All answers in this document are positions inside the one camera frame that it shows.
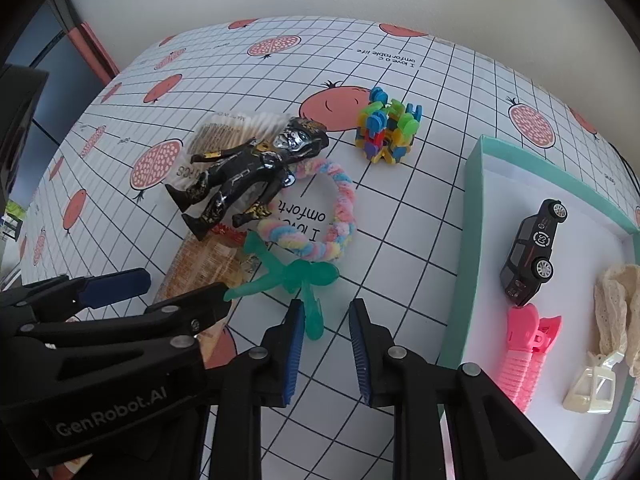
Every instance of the toy car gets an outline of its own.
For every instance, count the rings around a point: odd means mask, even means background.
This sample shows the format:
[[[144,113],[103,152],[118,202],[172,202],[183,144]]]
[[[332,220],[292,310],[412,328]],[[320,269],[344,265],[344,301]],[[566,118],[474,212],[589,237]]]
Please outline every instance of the toy car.
[[[547,198],[538,214],[520,223],[509,257],[500,272],[500,282],[516,306],[524,306],[542,283],[554,274],[549,261],[556,226],[566,220],[566,208],[559,200]]]

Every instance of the car's tire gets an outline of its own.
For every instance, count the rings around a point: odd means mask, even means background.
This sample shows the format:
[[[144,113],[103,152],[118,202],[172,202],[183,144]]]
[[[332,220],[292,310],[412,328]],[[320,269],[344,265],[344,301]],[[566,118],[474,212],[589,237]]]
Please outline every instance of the car's tire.
[[[531,264],[531,272],[542,283],[546,283],[554,275],[554,268],[546,258],[536,258]]]
[[[566,208],[559,200],[555,200],[551,204],[549,204],[549,214],[552,218],[554,218],[559,224],[566,220],[567,212]]]

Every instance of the black toy figure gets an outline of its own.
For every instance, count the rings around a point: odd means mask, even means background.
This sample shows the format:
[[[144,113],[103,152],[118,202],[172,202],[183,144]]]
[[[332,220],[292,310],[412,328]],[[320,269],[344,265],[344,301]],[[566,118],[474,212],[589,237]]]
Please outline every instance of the black toy figure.
[[[225,216],[227,209],[253,184],[265,182],[266,188],[246,211],[233,215],[234,227],[251,220],[267,218],[271,214],[269,202],[284,187],[291,186],[296,178],[289,170],[306,158],[319,155],[329,145],[326,127],[317,121],[292,118],[273,142],[258,142],[255,137],[228,150],[193,155],[191,162],[213,162],[197,181],[185,191],[170,184],[165,187],[182,211],[187,227],[202,241],[207,232]],[[191,205],[204,200],[216,186],[220,189],[211,197],[198,218],[184,213]]]

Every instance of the teal plastic toy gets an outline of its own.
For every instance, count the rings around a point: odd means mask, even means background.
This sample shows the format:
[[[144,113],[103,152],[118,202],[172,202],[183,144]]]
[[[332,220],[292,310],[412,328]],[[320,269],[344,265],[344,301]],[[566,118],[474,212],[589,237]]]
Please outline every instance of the teal plastic toy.
[[[309,339],[320,339],[324,331],[324,319],[320,301],[316,300],[311,285],[331,285],[340,276],[337,267],[328,262],[306,260],[294,260],[285,265],[267,250],[254,231],[247,233],[244,252],[258,256],[268,272],[252,282],[230,288],[225,293],[225,301],[257,294],[278,285],[282,285],[289,294],[295,294],[300,288],[300,298],[305,305],[305,333]]]

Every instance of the pink fuzzy bracelet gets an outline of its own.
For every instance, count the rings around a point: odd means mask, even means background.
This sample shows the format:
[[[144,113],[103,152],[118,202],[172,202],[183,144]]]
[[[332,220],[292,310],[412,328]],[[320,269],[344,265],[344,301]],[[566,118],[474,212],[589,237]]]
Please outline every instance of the pink fuzzy bracelet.
[[[295,227],[285,221],[266,218],[258,222],[257,231],[265,242],[274,242],[291,250],[296,256],[311,262],[328,262],[339,258],[356,232],[353,217],[355,186],[340,165],[326,158],[313,158],[298,163],[292,168],[296,178],[305,178],[324,173],[338,187],[338,198],[334,206],[334,219],[327,229],[324,242],[312,242]]]

